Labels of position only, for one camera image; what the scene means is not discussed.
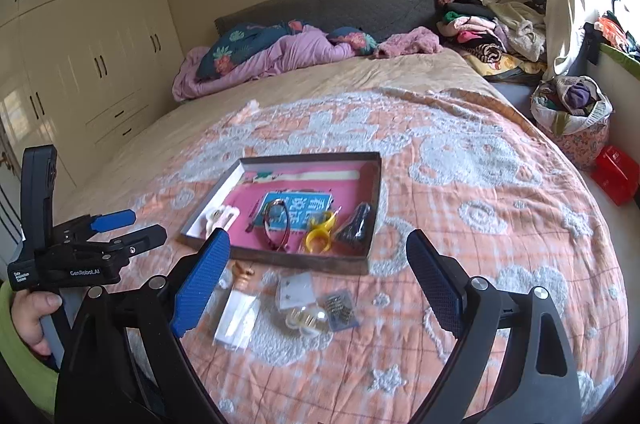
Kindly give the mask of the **green sleeve left forearm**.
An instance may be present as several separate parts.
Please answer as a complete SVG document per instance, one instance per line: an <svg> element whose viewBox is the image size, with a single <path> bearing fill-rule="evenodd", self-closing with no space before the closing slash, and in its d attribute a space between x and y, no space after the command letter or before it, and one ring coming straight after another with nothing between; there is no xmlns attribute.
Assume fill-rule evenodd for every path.
<svg viewBox="0 0 640 424"><path fill-rule="evenodd" d="M1 355L21 389L39 412L52 420L55 409L58 371L50 356L36 355L17 335L11 307L14 292L9 282L1 287Z"/></svg>

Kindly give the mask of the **person's left hand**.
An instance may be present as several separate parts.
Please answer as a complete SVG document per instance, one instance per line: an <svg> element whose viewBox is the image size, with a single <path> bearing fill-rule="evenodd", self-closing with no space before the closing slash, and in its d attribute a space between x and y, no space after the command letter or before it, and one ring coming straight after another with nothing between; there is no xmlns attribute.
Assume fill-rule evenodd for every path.
<svg viewBox="0 0 640 424"><path fill-rule="evenodd" d="M41 319L54 314L62 303L61 296L49 292L20 291L14 296L11 317L15 331L38 356L51 355L51 347L44 337Z"/></svg>

